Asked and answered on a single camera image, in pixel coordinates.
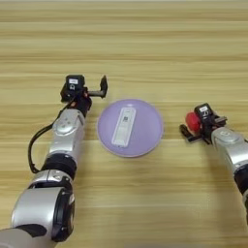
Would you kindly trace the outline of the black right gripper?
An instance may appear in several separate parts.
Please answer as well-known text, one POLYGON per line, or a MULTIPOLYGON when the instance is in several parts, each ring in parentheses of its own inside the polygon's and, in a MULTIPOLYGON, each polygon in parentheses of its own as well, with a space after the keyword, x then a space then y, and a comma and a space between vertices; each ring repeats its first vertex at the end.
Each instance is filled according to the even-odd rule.
POLYGON ((228 118, 226 116, 219 116, 215 119, 204 119, 201 121, 201 128, 195 133, 191 133, 188 127, 184 124, 179 126, 181 135, 189 142, 203 140, 207 144, 211 144, 211 134, 214 130, 226 125, 228 118))

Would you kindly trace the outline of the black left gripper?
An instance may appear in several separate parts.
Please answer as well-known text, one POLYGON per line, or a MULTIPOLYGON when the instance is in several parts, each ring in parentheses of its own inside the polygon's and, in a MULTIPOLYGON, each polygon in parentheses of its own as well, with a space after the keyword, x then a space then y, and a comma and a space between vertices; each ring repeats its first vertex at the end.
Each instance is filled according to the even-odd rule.
POLYGON ((83 116, 87 114, 92 105, 92 100, 90 97, 100 97, 105 98, 108 92, 108 80, 106 76, 103 76, 100 82, 100 89, 95 91, 69 94, 66 85, 63 85, 60 92, 61 101, 68 102, 68 109, 77 109, 83 116))

